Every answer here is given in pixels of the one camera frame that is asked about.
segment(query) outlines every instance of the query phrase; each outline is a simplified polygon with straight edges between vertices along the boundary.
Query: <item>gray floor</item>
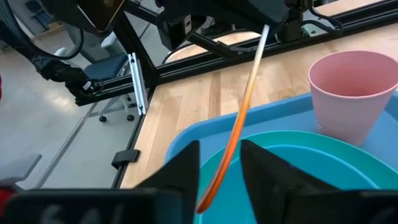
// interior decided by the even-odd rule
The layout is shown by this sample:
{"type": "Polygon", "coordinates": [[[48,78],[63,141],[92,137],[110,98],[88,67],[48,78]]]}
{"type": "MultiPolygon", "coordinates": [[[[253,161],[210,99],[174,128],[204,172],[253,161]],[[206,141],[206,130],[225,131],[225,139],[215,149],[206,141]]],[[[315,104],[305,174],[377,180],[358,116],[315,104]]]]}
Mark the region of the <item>gray floor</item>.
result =
{"type": "MultiPolygon", "coordinates": [[[[153,1],[142,3],[157,10],[153,1]]],[[[129,20],[139,35],[146,30],[142,42],[154,64],[159,65],[168,50],[160,43],[156,27],[146,29],[148,23],[134,16],[129,16],[129,20]]],[[[65,31],[46,35],[35,43],[51,53],[73,46],[65,31]]],[[[89,64],[81,56],[72,61],[82,68],[89,64]]],[[[116,169],[111,167],[114,153],[126,148],[136,121],[126,121],[127,114],[122,110],[108,113],[108,122],[100,123],[97,116],[89,116],[91,105],[76,106],[63,83],[44,80],[12,49],[0,54],[0,73],[0,163],[34,152],[43,155],[20,186],[37,186],[57,154],[66,148],[43,187],[110,187],[116,175],[116,169]]],[[[99,102],[90,112],[98,111],[105,103],[99,102]]]]}

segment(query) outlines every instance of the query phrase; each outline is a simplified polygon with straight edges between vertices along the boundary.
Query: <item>chair wheel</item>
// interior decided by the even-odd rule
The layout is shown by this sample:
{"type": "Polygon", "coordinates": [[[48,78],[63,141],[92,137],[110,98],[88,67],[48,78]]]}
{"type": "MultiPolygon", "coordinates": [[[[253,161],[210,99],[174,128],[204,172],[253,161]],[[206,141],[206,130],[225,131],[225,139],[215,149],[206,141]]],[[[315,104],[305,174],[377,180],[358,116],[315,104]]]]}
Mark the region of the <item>chair wheel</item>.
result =
{"type": "Polygon", "coordinates": [[[106,122],[106,117],[105,116],[100,116],[99,117],[99,121],[101,121],[102,123],[106,122]]]}
{"type": "Polygon", "coordinates": [[[134,115],[132,115],[132,114],[129,114],[129,115],[127,116],[127,120],[128,120],[128,121],[134,121],[134,119],[135,119],[135,117],[134,117],[134,115]]]}

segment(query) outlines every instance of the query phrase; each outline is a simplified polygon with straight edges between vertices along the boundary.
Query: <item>orange stick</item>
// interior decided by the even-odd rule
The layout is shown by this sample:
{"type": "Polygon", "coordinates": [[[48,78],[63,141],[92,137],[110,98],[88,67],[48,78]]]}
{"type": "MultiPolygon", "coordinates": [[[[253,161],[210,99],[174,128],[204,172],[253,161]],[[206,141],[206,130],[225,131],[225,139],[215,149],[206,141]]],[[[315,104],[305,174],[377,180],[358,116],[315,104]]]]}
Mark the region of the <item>orange stick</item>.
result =
{"type": "Polygon", "coordinates": [[[210,185],[206,189],[205,194],[202,196],[199,206],[197,208],[197,213],[201,214],[206,211],[206,209],[210,206],[213,201],[215,195],[217,194],[218,189],[225,177],[226,171],[228,170],[229,163],[231,162],[232,156],[235,152],[236,146],[238,145],[239,137],[242,133],[244,120],[246,119],[246,115],[248,113],[249,104],[251,95],[254,89],[254,83],[256,81],[257,70],[259,68],[259,64],[262,58],[262,53],[264,51],[264,47],[266,46],[266,40],[269,32],[269,26],[265,25],[262,30],[261,38],[259,41],[259,45],[257,47],[256,55],[254,56],[253,67],[250,72],[248,83],[246,84],[246,89],[244,91],[243,102],[240,110],[238,111],[238,115],[235,120],[234,127],[232,129],[231,136],[229,137],[228,144],[226,146],[223,158],[221,159],[221,163],[218,167],[218,170],[211,180],[210,185]]]}

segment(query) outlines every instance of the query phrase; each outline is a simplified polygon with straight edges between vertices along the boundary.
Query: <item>blue tray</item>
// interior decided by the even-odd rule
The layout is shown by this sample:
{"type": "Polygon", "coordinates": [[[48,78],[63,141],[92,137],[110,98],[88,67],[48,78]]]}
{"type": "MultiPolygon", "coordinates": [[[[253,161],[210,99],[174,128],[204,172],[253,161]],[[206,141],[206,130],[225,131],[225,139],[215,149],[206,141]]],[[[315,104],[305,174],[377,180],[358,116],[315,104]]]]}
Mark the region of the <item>blue tray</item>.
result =
{"type": "MultiPolygon", "coordinates": [[[[173,158],[192,140],[199,139],[200,164],[203,165],[225,147],[235,118],[236,113],[233,113],[185,129],[171,143],[165,161],[173,158]]],[[[250,109],[241,138],[277,130],[317,131],[310,94],[250,109]]],[[[398,92],[394,93],[360,148],[398,170],[398,92]]]]}

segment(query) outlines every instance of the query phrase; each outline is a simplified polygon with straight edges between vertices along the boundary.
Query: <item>black metal frame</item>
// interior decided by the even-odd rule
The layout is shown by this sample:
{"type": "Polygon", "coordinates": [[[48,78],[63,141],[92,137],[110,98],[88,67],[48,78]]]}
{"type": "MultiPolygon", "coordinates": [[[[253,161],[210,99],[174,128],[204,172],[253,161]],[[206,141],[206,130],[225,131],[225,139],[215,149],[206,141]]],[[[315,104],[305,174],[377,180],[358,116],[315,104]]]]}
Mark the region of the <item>black metal frame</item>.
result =
{"type": "MultiPolygon", "coordinates": [[[[124,10],[156,25],[156,12],[146,9],[137,3],[128,1],[124,10]]],[[[278,43],[274,38],[272,38],[267,41],[268,44],[264,49],[263,57],[281,54],[290,50],[308,47],[310,45],[393,24],[398,21],[398,0],[376,2],[374,4],[334,15],[332,18],[343,24],[344,32],[342,35],[323,34],[317,37],[307,37],[283,44],[278,43]]],[[[188,40],[192,44],[196,44],[207,49],[208,52],[155,67],[137,34],[127,20],[126,15],[122,14],[116,24],[117,26],[115,27],[114,32],[126,52],[135,52],[141,62],[144,81],[146,83],[146,87],[150,89],[148,96],[149,99],[152,98],[154,89],[157,85],[252,60],[259,42],[258,37],[226,47],[224,45],[217,44],[200,34],[193,34],[188,40]],[[236,54],[234,49],[239,49],[239,53],[236,54]]],[[[99,96],[93,95],[91,98],[84,99],[83,101],[76,101],[76,103],[78,105],[85,105],[133,91],[131,77],[119,77],[108,80],[104,82],[104,85],[104,91],[102,91],[99,96]]],[[[145,116],[139,118],[138,127],[132,134],[132,138],[127,145],[127,150],[134,147],[144,118],[145,116]]],[[[118,188],[120,186],[125,170],[126,166],[119,168],[118,174],[113,183],[114,188],[118,188]]]]}

